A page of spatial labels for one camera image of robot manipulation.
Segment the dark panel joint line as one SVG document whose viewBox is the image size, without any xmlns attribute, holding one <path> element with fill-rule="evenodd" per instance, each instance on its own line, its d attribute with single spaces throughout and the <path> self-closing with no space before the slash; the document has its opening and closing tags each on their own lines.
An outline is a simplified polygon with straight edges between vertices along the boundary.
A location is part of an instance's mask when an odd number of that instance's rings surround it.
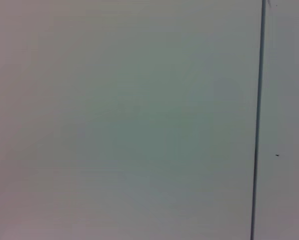
<svg viewBox="0 0 299 240">
<path fill-rule="evenodd" d="M 264 75 L 264 52 L 265 52 L 267 5 L 268 5 L 268 0 L 261 0 L 261 19 L 260 19 L 260 34 L 259 34 L 259 61 L 258 61 L 258 78 L 257 78 L 257 100 L 256 100 L 256 118 L 255 118 L 252 202 L 251 202 L 252 204 L 251 204 L 251 222 L 250 222 L 250 238 L 249 238 L 249 240 L 255 240 L 258 164 L 259 164 L 259 142 L 260 142 L 260 126 L 261 126 L 262 87 L 263 87 L 263 75 Z"/>
</svg>

